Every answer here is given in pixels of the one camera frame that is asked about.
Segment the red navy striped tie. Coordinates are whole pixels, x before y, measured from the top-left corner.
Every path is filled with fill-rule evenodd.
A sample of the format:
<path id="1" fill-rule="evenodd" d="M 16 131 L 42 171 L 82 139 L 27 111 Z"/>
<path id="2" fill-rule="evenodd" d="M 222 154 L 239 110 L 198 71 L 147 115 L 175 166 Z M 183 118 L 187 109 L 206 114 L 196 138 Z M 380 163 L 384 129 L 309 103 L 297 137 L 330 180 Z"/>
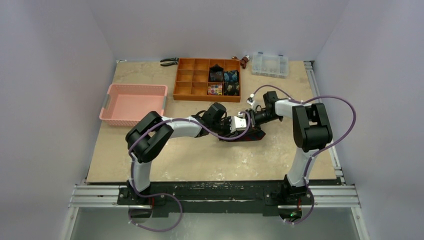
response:
<path id="1" fill-rule="evenodd" d="M 266 133 L 261 129 L 250 128 L 242 137 L 232 140 L 233 142 L 254 142 L 260 141 Z"/>

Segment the orange compartment tray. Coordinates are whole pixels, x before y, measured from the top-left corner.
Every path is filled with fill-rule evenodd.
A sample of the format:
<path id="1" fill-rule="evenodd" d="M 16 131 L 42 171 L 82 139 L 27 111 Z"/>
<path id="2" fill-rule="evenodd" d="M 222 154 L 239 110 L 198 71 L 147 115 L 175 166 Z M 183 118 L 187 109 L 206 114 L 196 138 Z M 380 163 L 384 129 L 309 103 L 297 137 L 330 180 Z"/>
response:
<path id="1" fill-rule="evenodd" d="M 215 64 L 220 65 L 225 71 L 237 70 L 239 72 L 239 96 L 208 95 L 209 69 Z M 241 66 L 238 60 L 219 58 L 180 58 L 175 76 L 173 99 L 176 101 L 203 101 L 203 102 L 229 102 L 239 103 L 242 93 Z"/>

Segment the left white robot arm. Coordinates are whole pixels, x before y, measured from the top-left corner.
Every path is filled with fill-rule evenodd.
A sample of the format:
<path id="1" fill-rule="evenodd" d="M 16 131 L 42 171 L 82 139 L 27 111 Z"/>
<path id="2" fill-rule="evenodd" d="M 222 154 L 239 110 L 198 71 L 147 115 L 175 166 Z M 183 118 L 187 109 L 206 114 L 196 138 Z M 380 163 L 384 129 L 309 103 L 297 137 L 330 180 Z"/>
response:
<path id="1" fill-rule="evenodd" d="M 142 205 L 149 198 L 157 196 L 148 191 L 151 185 L 151 165 L 170 139 L 213 135 L 221 141 L 232 142 L 245 134 L 244 131 L 231 131 L 233 122 L 227 116 L 226 108 L 218 102 L 207 110 L 183 118 L 162 116 L 156 111 L 149 112 L 125 136 L 131 159 L 130 177 L 127 181 L 130 199 Z"/>

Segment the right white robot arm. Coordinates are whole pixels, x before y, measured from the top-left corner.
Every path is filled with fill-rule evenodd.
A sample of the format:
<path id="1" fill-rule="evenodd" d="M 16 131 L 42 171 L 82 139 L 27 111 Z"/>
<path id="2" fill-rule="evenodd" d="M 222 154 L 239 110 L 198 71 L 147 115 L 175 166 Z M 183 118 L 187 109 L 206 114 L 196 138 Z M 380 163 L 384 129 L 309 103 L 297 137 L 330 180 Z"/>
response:
<path id="1" fill-rule="evenodd" d="M 292 166 L 284 176 L 277 197 L 288 204 L 294 203 L 307 194 L 310 168 L 320 150 L 333 139 L 333 132 L 327 110 L 322 103 L 303 103 L 291 98 L 278 98 L 275 91 L 263 95 L 264 108 L 256 110 L 257 104 L 252 93 L 247 102 L 251 126 L 259 132 L 262 124 L 284 118 L 292 120 L 293 140 L 296 153 Z"/>

